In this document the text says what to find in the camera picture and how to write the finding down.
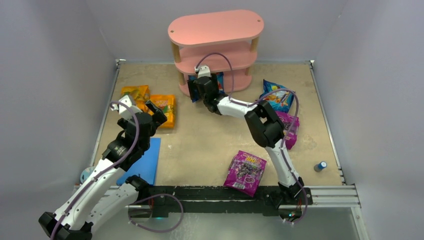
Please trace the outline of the blue candy bag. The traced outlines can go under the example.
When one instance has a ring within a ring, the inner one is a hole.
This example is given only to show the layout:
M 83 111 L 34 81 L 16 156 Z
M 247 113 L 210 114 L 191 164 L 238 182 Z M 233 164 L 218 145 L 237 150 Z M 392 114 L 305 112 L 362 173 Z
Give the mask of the blue candy bag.
M 215 73 L 215 74 L 217 75 L 219 93 L 223 94 L 225 92 L 223 89 L 223 74 L 222 73 Z M 197 79 L 197 76 L 189 76 L 188 79 L 194 80 L 194 79 Z
M 263 79 L 262 87 L 263 93 L 259 96 L 260 99 L 272 91 L 286 88 L 281 84 L 270 82 L 265 79 Z M 263 99 L 268 101 L 275 111 L 288 113 L 293 104 L 294 95 L 288 91 L 277 91 L 268 95 L 267 97 L 264 97 Z

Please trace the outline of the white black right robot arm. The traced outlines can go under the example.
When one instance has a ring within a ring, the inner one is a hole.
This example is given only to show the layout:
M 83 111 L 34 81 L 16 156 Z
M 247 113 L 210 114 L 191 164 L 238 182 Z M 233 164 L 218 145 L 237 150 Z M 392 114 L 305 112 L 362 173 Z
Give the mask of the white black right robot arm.
M 193 101 L 203 101 L 214 114 L 243 118 L 257 145 L 268 153 L 275 168 L 282 197 L 290 200 L 302 198 L 303 203 L 312 203 L 308 189 L 295 170 L 286 147 L 284 124 L 270 103 L 259 99 L 244 102 L 221 93 L 215 77 L 202 76 L 188 81 L 189 96 Z

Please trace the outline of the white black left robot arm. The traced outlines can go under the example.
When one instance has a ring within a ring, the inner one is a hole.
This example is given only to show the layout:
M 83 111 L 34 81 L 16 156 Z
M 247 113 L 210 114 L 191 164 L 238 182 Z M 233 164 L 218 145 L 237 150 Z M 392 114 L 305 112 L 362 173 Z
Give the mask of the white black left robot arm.
M 147 181 L 128 176 L 111 195 L 107 190 L 150 148 L 151 137 L 167 121 L 163 111 L 146 102 L 149 114 L 126 98 L 111 102 L 118 111 L 121 131 L 111 141 L 92 173 L 76 192 L 54 212 L 44 212 L 38 222 L 51 240 L 90 240 L 94 232 L 120 209 L 150 197 Z

